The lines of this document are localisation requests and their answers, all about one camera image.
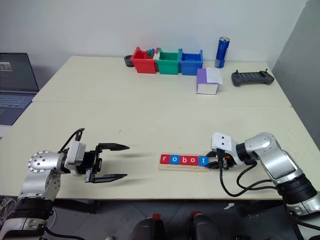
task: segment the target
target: laptop screen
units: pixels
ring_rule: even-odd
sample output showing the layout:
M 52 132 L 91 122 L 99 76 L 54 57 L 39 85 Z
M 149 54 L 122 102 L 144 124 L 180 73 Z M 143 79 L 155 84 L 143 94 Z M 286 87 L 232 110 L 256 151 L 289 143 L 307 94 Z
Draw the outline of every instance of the laptop screen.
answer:
M 27 53 L 0 52 L 0 92 L 39 91 Z

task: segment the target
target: blue letter block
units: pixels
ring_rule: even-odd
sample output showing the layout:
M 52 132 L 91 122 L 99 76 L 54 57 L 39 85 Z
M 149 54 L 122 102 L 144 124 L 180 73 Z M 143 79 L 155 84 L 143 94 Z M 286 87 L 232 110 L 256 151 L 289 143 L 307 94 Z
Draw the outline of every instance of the blue letter block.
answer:
M 198 162 L 199 166 L 205 167 L 208 165 L 208 163 L 209 163 L 209 158 L 207 156 L 199 156 L 199 162 Z
M 170 164 L 179 164 L 180 156 L 179 155 L 171 155 L 170 156 Z

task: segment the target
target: plastic bin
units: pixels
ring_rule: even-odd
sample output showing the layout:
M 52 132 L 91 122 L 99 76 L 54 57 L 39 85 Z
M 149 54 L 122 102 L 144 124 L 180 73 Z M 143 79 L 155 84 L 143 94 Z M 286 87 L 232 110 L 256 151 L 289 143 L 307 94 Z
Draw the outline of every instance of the plastic bin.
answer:
M 131 57 L 131 62 L 138 73 L 155 74 L 157 72 L 157 65 L 153 57 L 154 52 L 142 51 L 137 46 Z
M 197 70 L 202 69 L 204 58 L 202 56 L 202 50 L 200 53 L 184 53 L 182 49 L 179 49 L 180 65 L 182 75 L 197 75 Z
M 156 64 L 161 74 L 178 74 L 179 73 L 179 52 L 163 52 L 158 49 Z

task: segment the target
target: purple box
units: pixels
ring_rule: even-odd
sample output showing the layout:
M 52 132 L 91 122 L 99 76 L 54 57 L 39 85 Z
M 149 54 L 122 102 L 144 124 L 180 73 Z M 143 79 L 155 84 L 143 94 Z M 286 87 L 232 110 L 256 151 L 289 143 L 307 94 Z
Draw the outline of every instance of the purple box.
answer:
M 196 93 L 215 95 L 217 94 L 219 84 L 217 82 L 207 81 L 207 69 L 199 68 L 196 73 Z

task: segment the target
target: remote controller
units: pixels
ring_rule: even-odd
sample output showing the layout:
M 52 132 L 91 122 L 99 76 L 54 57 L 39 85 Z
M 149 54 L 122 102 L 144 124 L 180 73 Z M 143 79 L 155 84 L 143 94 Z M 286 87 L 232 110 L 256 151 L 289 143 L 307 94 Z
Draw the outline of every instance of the remote controller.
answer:
M 265 71 L 258 72 L 238 72 L 231 75 L 233 85 L 239 87 L 241 84 L 272 84 L 275 78 Z

